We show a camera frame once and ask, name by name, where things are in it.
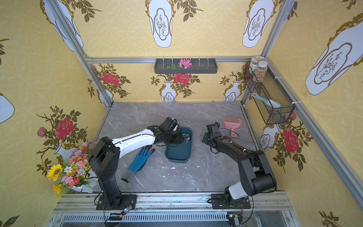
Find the teal plastic storage box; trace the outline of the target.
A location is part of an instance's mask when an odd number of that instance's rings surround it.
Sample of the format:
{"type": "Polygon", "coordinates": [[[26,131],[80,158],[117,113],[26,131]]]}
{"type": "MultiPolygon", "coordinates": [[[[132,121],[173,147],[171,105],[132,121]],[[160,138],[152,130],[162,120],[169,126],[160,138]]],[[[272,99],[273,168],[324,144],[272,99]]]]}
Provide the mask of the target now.
{"type": "Polygon", "coordinates": [[[181,144],[167,146],[165,157],[173,163],[187,163],[192,152],[192,130],[190,128],[180,127],[177,131],[182,134],[184,141],[181,144]]]}

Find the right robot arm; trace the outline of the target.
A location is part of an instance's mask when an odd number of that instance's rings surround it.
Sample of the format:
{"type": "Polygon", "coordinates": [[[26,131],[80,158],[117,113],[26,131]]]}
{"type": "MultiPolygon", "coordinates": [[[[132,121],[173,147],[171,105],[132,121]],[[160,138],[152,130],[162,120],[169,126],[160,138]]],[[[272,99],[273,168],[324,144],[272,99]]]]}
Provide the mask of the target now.
{"type": "Polygon", "coordinates": [[[238,165],[239,182],[227,187],[234,200],[266,193],[277,188],[277,181],[263,151],[246,149],[227,136],[206,132],[202,142],[234,160],[238,165]]]}

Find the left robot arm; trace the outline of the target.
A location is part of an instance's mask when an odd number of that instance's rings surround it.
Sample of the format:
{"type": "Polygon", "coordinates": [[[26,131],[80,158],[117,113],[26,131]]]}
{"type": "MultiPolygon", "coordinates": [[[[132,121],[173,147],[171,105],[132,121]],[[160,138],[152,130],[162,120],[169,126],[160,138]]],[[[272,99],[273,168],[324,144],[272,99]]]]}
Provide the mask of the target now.
{"type": "Polygon", "coordinates": [[[143,168],[156,146],[171,148],[182,144],[184,139],[177,125],[165,124],[152,125],[121,138],[101,138],[88,158],[103,192],[100,206],[119,210],[126,204],[134,205],[136,195],[123,195],[117,176],[130,181],[143,168]]]}

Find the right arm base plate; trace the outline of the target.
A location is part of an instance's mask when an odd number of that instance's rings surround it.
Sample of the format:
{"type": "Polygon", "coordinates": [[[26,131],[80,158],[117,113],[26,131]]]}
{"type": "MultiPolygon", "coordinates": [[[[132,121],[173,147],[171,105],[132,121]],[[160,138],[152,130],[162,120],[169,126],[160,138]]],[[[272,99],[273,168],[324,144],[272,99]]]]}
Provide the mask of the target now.
{"type": "Polygon", "coordinates": [[[248,197],[240,199],[233,199],[230,194],[211,194],[211,197],[207,200],[208,204],[212,205],[212,208],[217,209],[250,209],[251,203],[248,197]]]}

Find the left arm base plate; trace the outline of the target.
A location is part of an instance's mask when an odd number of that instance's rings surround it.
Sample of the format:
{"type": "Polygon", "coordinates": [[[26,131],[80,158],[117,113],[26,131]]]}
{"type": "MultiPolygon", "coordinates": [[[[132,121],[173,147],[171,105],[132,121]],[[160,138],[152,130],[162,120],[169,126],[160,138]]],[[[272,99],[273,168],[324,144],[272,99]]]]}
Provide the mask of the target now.
{"type": "Polygon", "coordinates": [[[137,201],[136,194],[122,194],[113,199],[108,199],[101,195],[96,206],[97,211],[121,211],[131,206],[131,210],[135,209],[137,201]]]}

